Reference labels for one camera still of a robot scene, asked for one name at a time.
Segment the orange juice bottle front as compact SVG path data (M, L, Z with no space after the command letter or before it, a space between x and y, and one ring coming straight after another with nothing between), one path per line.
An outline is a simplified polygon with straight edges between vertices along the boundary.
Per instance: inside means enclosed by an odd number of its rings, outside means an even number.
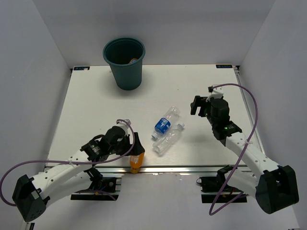
M142 166L143 158L145 152L141 153L140 155L131 155L130 157L130 172L132 174L137 174Z

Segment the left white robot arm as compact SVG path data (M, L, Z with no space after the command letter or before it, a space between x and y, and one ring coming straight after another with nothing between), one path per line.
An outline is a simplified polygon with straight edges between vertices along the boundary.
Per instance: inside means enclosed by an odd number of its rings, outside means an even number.
M96 169L111 154L139 159L144 156L138 133L130 141L128 126L113 126L104 135L93 137L64 163L35 176L21 176L12 199L25 222L41 216L52 203L75 192L97 193L107 191L109 181Z

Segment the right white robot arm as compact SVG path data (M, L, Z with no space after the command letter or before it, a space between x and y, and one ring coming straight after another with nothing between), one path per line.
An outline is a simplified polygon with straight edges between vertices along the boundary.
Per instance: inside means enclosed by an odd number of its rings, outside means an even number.
M235 153L253 173L253 176L249 176L234 166L220 169L216 179L220 190L228 191L231 187L239 189L255 198L267 214L298 203L299 194L293 168L274 162L247 141L242 130L230 120L227 101L223 98L195 96L190 107L191 115L200 109L198 115L208 119L214 137Z

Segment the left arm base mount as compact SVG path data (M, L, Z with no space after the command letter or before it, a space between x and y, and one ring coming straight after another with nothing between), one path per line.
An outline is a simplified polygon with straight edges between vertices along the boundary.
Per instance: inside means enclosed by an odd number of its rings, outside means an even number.
M71 200L79 201L116 201L121 190L121 179L115 176L103 176L96 168L83 171L89 176L89 185L71 195Z

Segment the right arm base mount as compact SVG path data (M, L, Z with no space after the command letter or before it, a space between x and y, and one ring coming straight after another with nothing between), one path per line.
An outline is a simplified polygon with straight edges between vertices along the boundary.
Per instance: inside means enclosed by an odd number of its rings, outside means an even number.
M201 202L203 204L213 202L215 196L225 182L225 174L231 172L232 168L232 166L226 166L219 169L216 176L203 176L196 180L196 184L201 187ZM241 193L239 189L226 185L216 203L227 203L239 193Z

